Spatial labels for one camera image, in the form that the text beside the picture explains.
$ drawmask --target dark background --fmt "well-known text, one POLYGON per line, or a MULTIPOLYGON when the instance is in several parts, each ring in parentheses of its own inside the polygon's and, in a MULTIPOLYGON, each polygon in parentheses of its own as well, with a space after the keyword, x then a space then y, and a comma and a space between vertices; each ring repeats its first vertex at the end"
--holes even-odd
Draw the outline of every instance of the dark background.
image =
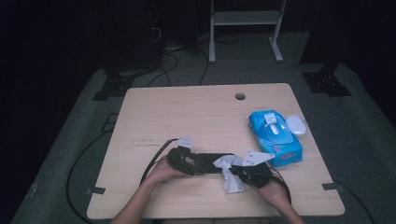
MULTIPOLYGON (((275 6, 216 2, 234 9, 275 6)), ((281 32, 310 31, 301 63, 331 58, 347 65, 395 124, 395 9, 391 0, 289 0, 281 32)), ((209 1, 5 0, 0 16, 0 222, 6 223, 91 75, 112 61, 131 69, 155 66, 161 47, 150 26, 193 43, 208 32, 209 1)))

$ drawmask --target white metal stand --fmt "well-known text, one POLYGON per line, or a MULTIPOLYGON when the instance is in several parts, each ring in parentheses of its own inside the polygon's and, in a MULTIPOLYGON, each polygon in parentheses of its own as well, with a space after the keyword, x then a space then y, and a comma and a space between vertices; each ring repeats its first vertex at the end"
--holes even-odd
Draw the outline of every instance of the white metal stand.
POLYGON ((215 12, 214 1, 211 1, 210 14, 210 42, 209 42, 209 61, 214 63, 216 61, 215 52, 215 26, 216 25, 259 25, 259 24, 274 24, 274 35, 269 38, 271 48, 276 57, 276 61, 283 62, 283 57, 280 54, 277 46, 277 37, 279 35, 280 25, 283 19, 287 0, 282 0, 280 10, 270 11, 225 11, 215 12))

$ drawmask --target wooden table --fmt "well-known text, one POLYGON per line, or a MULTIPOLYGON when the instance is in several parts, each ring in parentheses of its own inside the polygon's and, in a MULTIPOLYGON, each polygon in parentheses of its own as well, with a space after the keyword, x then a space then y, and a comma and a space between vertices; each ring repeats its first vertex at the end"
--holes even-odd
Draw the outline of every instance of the wooden table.
MULTIPOLYGON (((248 84, 130 89, 111 137, 89 218, 112 218, 139 186, 150 160, 169 139, 189 136, 193 152, 231 152, 245 157, 259 150, 248 127, 253 111, 274 109, 284 117, 304 115, 288 84, 248 84), (243 93, 245 100, 235 98, 243 93)), ((288 183, 293 206, 302 216, 339 216, 344 205, 332 183, 318 147, 307 129, 299 136, 303 161, 277 168, 288 183)), ((163 155, 175 145, 169 146, 163 155)), ((249 187, 225 194, 222 174, 168 181, 152 194, 146 218, 273 217, 279 213, 249 187)))

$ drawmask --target white lid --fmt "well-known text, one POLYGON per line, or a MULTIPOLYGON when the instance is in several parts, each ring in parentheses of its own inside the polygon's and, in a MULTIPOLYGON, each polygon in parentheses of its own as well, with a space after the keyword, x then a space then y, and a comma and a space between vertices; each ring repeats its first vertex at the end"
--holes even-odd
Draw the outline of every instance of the white lid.
POLYGON ((288 124, 288 127, 292 133, 298 135, 305 134, 306 126, 300 117, 291 115, 286 119, 286 123, 288 124))

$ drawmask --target white tissue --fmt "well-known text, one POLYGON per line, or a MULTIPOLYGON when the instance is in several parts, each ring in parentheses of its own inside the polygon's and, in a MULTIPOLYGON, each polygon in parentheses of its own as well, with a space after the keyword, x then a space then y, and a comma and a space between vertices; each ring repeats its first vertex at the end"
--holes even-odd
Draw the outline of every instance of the white tissue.
POLYGON ((229 168, 232 165, 242 165, 242 158, 235 155, 226 155, 218 158, 213 164, 222 168, 222 173, 224 175, 223 188, 226 193, 237 193, 245 191, 245 185, 242 180, 237 175, 233 175, 229 168))

